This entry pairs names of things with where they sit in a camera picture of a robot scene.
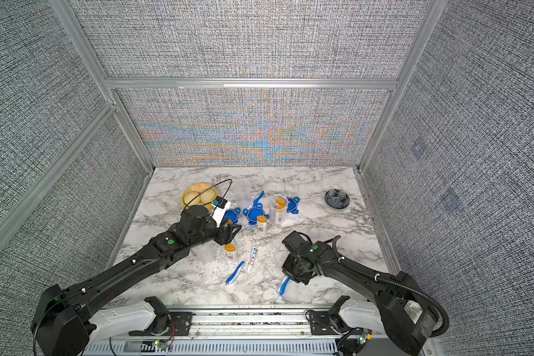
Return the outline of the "toothpaste tube horizontal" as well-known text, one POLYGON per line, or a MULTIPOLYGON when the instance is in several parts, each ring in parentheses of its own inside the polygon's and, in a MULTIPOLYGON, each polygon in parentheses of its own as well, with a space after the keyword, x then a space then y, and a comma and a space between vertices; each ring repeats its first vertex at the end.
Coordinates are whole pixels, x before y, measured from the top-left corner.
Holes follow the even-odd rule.
POLYGON ((258 248, 257 247, 253 247, 252 248, 252 251, 251 251, 251 254, 250 254, 250 258, 249 258, 249 261, 247 263, 247 272, 250 273, 253 269, 253 266, 255 265, 255 261, 257 259, 257 255, 258 255, 258 248))

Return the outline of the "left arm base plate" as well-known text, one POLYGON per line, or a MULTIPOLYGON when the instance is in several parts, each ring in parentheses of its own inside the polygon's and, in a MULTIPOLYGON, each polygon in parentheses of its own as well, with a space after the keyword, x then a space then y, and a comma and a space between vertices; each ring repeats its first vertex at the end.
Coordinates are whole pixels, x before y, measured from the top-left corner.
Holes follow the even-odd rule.
POLYGON ((142 331, 131 331, 129 336, 154 336, 154 337, 169 337, 169 336, 188 336, 192 318, 192 312, 169 312, 167 316, 158 314, 155 320, 149 327, 142 331))

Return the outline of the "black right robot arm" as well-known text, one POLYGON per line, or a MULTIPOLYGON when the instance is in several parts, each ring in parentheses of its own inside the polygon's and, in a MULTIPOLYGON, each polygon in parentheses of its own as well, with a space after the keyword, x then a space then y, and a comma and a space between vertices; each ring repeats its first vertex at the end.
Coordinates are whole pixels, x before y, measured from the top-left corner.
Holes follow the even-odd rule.
POLYGON ((338 251, 340 239, 337 235, 314 243, 304 233, 293 231, 283 239, 289 252, 283 273, 304 285, 317 276, 327 277, 364 296, 378 310, 380 331, 408 355, 418 355, 429 338, 449 329, 446 310, 411 275, 382 273, 346 258, 338 251))

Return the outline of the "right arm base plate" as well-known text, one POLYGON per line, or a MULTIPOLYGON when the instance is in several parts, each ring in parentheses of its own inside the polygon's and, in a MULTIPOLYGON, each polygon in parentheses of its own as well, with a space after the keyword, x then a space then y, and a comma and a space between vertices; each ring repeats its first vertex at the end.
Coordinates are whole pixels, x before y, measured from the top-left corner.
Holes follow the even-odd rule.
POLYGON ((309 323, 311 334, 315 336, 346 335, 352 330, 354 333, 369 332, 369 329, 347 326, 336 313, 332 314, 328 311, 315 311, 309 309, 306 311, 305 316, 309 323))

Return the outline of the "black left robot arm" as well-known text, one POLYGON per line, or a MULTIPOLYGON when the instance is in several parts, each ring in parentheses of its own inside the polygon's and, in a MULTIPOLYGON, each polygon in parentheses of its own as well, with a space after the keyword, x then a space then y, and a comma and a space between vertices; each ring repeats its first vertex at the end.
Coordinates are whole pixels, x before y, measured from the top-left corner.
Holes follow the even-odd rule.
POLYGON ((33 351, 78 355, 98 329, 90 319, 108 302, 186 258, 196 246, 209 241, 230 244, 241 228, 226 218, 216 222, 203 206, 191 206, 182 212, 179 222, 117 265, 66 289, 49 287, 41 294, 31 323, 33 351))

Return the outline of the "blue toothbrush back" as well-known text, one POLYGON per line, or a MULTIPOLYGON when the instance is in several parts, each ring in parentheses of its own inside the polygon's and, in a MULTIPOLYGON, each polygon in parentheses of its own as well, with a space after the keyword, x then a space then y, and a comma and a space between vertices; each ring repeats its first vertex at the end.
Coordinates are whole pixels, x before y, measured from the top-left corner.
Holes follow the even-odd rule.
POLYGON ((262 208, 263 207, 263 205, 260 202, 260 200, 263 198, 264 194, 265 194, 265 192, 261 191, 261 193, 259 193, 259 195, 253 200, 253 204, 252 204, 253 207, 257 207, 257 208, 262 208))

